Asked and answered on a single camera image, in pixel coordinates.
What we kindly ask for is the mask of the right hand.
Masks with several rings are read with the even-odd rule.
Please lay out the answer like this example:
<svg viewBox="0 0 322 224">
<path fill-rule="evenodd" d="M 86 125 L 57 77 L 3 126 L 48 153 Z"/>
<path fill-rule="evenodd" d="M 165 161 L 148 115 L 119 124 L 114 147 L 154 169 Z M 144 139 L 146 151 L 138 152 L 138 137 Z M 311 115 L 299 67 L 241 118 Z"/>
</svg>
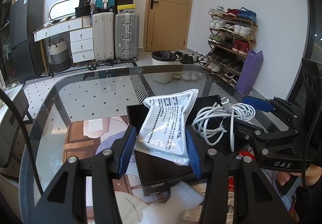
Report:
<svg viewBox="0 0 322 224">
<path fill-rule="evenodd" d="M 313 188 L 321 188 L 321 172 L 322 168 L 316 165 L 310 165 L 305 172 L 305 182 L 307 186 Z M 280 186 L 283 186 L 290 180 L 291 176 L 301 177 L 301 173 L 290 173 L 290 172 L 277 172 L 276 180 L 272 183 L 276 186 L 276 182 L 279 182 Z"/>
</svg>

